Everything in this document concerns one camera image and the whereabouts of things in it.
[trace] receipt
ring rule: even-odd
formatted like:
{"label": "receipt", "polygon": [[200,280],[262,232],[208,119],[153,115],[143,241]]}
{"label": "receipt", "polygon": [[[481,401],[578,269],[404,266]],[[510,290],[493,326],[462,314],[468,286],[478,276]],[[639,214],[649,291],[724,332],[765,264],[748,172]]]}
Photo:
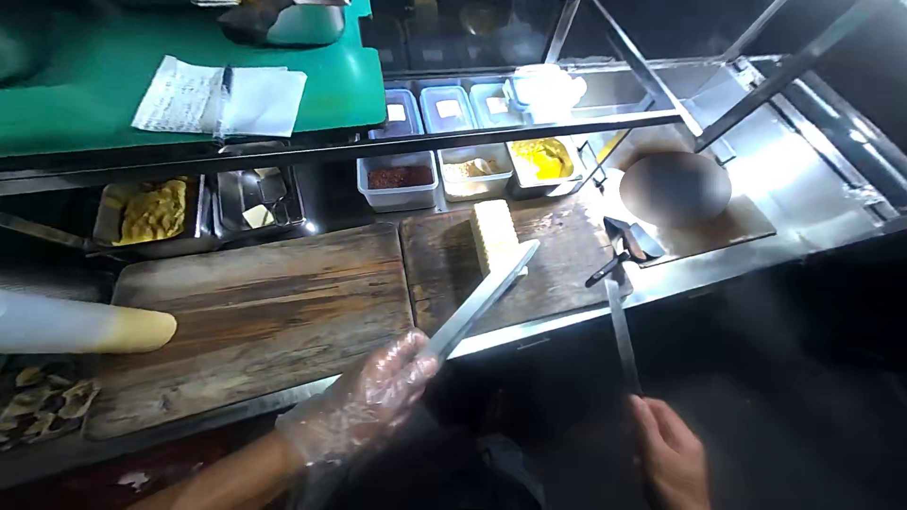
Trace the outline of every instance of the receipt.
{"label": "receipt", "polygon": [[132,127],[145,131],[206,132],[202,116],[212,92],[220,89],[222,75],[222,67],[186,64],[165,56],[141,98]]}

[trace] metal tray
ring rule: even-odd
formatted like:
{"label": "metal tray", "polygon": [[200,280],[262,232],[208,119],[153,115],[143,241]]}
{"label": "metal tray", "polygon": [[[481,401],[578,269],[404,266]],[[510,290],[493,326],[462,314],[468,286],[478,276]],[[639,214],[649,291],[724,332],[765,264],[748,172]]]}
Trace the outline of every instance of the metal tray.
{"label": "metal tray", "polygon": [[293,228],[306,220],[302,196],[292,167],[280,168],[280,176],[287,194],[270,208],[276,224],[253,229],[242,217],[247,211],[262,203],[258,184],[246,172],[235,171],[217,174],[217,196],[214,206],[214,232],[222,240],[235,240],[254,232],[255,235]]}
{"label": "metal tray", "polygon": [[205,176],[186,181],[186,218],[183,231],[168,239],[114,246],[121,237],[122,212],[132,195],[142,191],[141,183],[108,184],[101,193],[101,204],[94,220],[92,241],[104,253],[132,252],[147,259],[165,259],[192,253],[212,251],[220,242],[211,228],[211,193]]}

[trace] wooden cutting board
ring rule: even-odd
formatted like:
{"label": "wooden cutting board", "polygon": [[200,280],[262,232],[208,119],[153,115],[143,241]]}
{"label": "wooden cutting board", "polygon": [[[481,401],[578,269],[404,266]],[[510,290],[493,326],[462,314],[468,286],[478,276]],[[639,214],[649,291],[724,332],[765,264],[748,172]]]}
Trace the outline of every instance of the wooden cutting board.
{"label": "wooden cutting board", "polygon": [[413,325],[389,223],[133,264],[112,304],[179,325],[159,350],[105,357],[92,439],[338,374]]}
{"label": "wooden cutting board", "polygon": [[[608,242],[601,196],[592,186],[566,198],[509,201],[520,241],[538,239],[529,276],[520,280],[473,327],[470,335],[527,320],[599,305],[608,301],[604,285],[586,289],[585,281],[605,265],[614,250]],[[482,280],[470,211],[452,211],[400,224],[406,280],[415,324],[434,334]],[[626,273],[615,273],[621,295],[633,288]]]}

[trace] cutting board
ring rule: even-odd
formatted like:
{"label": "cutting board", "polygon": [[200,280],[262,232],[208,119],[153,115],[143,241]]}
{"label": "cutting board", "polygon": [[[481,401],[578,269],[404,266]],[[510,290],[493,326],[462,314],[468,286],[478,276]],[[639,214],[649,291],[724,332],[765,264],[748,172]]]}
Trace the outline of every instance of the cutting board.
{"label": "cutting board", "polygon": [[[592,186],[566,198],[509,201],[520,241],[541,246],[519,280],[478,323],[470,335],[541,319],[608,301],[604,285],[586,289],[585,281],[614,254],[608,243],[600,195]],[[452,211],[401,222],[406,280],[415,324],[429,335],[453,315],[482,280],[470,211]],[[621,295],[633,288],[622,269],[615,273]]]}
{"label": "cutting board", "polygon": [[113,11],[55,14],[50,63],[34,78],[0,88],[0,156],[211,142],[210,134],[130,126],[167,54],[194,65],[286,66],[305,72],[294,132],[385,120],[378,52],[364,48],[359,34],[359,18],[371,15],[368,0],[346,7],[346,29],[336,43],[308,49],[234,44],[217,25],[223,9],[201,9],[189,0]]}
{"label": "cutting board", "polygon": [[159,350],[104,358],[91,439],[333,376],[413,325],[389,223],[133,264],[112,304],[178,327]]}

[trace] cheese block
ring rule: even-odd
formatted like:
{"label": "cheese block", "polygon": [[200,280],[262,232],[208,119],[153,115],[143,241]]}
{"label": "cheese block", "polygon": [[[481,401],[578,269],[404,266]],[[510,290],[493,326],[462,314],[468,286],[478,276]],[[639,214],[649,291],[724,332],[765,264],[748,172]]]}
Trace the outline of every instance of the cheese block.
{"label": "cheese block", "polygon": [[[513,228],[510,208],[503,200],[481,201],[473,206],[469,223],[473,229],[482,275],[488,276],[501,264],[506,264],[508,254],[520,245]],[[529,274],[529,270],[523,268],[520,274],[525,276]]]}

